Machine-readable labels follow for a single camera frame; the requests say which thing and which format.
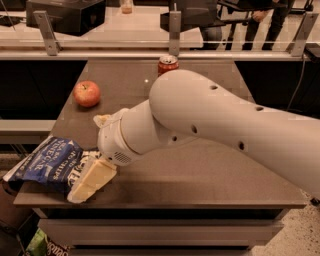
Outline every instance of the blue chip bag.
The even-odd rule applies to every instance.
[[[30,155],[12,168],[4,180],[36,181],[69,193],[89,156],[99,158],[99,151],[84,151],[70,139],[49,136]]]

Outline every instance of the soda can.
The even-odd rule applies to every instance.
[[[162,74],[179,68],[178,58],[173,55],[161,56],[158,64],[158,77]]]

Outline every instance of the desk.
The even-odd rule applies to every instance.
[[[105,23],[81,37],[55,33],[62,47],[102,48],[168,48],[169,33],[160,28],[160,14],[167,7],[136,6],[132,14],[122,14],[120,8],[106,7]],[[10,12],[12,16],[25,17],[25,12]],[[24,23],[0,27],[0,46],[43,47],[39,29]],[[202,47],[199,28],[181,33],[181,48]]]
[[[250,96],[233,61],[180,61],[180,66],[240,97]],[[102,101],[83,109],[70,96],[52,134],[72,138],[86,149],[95,147],[98,129],[93,116],[144,101],[156,78],[156,60],[89,60],[79,80],[96,81]],[[198,139],[155,150],[119,168],[112,182],[84,204],[72,205],[35,183],[25,183],[14,203],[33,207],[42,218],[39,226],[75,250],[98,245],[189,246],[246,252],[266,244],[283,227],[284,214],[303,208],[306,201],[295,186],[240,152]]]

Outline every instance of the green object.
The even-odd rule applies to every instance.
[[[38,228],[37,232],[31,239],[27,249],[27,255],[45,256],[47,252],[46,234]]]

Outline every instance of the apple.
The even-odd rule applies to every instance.
[[[93,81],[81,81],[74,86],[73,97],[80,106],[93,107],[100,101],[100,88]]]

